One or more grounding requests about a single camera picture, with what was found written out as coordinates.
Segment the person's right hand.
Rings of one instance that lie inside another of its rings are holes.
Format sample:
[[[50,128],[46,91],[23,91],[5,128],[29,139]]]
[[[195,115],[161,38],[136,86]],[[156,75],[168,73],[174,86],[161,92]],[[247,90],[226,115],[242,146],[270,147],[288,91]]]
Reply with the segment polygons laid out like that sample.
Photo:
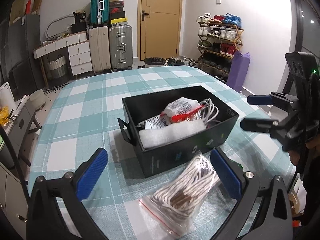
[[[305,167],[311,164],[313,159],[319,157],[319,135],[305,143],[305,146],[297,150],[289,151],[290,161],[300,174],[305,172]]]

